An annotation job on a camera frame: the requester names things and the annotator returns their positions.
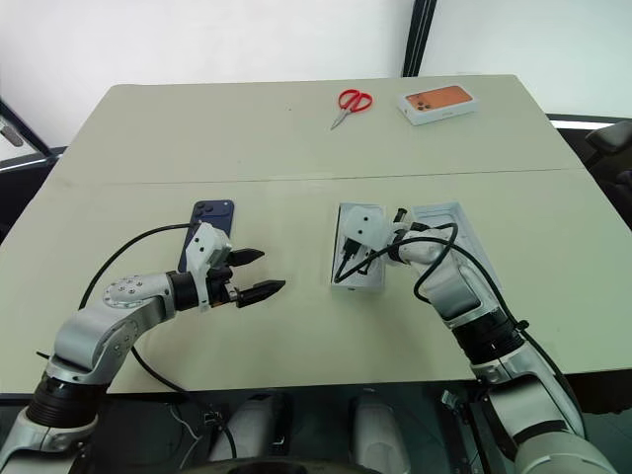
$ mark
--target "white wall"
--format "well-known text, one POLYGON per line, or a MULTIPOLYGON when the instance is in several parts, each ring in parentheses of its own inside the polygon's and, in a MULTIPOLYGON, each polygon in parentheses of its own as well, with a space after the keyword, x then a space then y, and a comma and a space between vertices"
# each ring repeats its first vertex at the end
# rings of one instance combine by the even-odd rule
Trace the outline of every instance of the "white wall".
POLYGON ((399 76, 413 0, 0 0, 0 95, 49 146, 118 83, 399 76))
POLYGON ((632 117, 632 1, 437 0, 420 74, 513 73, 550 114, 632 117))

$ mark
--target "blue smartphone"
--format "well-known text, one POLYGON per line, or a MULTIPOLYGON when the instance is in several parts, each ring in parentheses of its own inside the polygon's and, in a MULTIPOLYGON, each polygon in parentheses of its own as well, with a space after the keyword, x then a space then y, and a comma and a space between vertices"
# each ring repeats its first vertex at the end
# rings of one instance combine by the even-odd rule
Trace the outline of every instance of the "blue smartphone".
MULTIPOLYGON (((233 212, 235 211, 235 203, 229 199, 223 200, 199 200, 194 204, 194 210, 191 213, 190 223, 208 222, 216 229, 223 230, 230 237, 230 227, 233 224, 233 212)), ((178 263, 178 272, 187 271, 187 255, 185 250, 193 239, 196 229, 189 229, 185 237, 185 245, 182 248, 180 262, 178 263)))

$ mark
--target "red scissors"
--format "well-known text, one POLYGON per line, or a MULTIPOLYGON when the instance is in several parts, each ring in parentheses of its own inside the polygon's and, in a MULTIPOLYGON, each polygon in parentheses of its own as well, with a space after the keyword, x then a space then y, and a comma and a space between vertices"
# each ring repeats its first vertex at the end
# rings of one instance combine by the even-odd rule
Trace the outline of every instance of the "red scissors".
POLYGON ((371 95, 360 92, 358 89, 347 89, 343 91, 341 95, 338 96, 338 106, 341 108, 340 114, 334 120, 334 124, 330 130, 340 125, 340 122, 349 114, 364 111, 368 109, 372 103, 373 98, 371 95))

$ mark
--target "scissors handle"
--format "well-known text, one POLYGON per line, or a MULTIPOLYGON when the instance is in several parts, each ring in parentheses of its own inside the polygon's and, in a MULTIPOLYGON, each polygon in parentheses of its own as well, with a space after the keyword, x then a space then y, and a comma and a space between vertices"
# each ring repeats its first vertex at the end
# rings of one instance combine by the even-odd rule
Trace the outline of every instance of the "scissors handle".
POLYGON ((347 89, 338 96, 338 105, 341 109, 346 109, 350 113, 361 112, 373 103, 370 94, 360 92, 358 89, 347 89))

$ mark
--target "white box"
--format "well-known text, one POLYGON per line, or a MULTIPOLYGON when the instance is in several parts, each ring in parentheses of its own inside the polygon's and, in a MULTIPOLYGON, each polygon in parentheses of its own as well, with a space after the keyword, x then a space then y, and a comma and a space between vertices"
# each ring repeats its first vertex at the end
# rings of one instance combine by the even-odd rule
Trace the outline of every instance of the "white box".
MULTIPOLYGON (((386 209, 382 205, 377 204, 363 204, 355 202, 341 202, 338 207, 338 223, 336 225, 336 240, 334 242, 334 258, 332 264, 331 284, 333 288, 345 288, 350 290, 364 290, 364 291, 381 291, 384 289, 384 262, 382 259, 375 259, 371 262, 371 265, 366 272, 366 275, 354 273, 353 275, 345 278, 340 283, 334 283, 334 274, 343 261, 343 246, 345 245, 345 236, 341 233, 341 223, 345 222, 349 211, 356 206, 368 207, 372 209, 379 209, 382 215, 385 215, 386 209)), ((353 266, 359 264, 362 260, 368 257, 370 249, 365 246, 361 246, 355 254, 345 265, 345 269, 348 270, 353 266)))
POLYGON ((478 101, 459 84, 402 94, 397 107, 413 125, 449 119, 478 110, 478 101))
POLYGON ((412 218, 430 227, 437 227, 448 222, 458 224, 456 245, 469 251, 485 267, 498 288, 502 288, 496 276, 494 267, 487 257, 481 241, 474 233, 474 228, 467 220, 465 211, 459 202, 445 202, 442 204, 416 205, 412 209, 412 218))

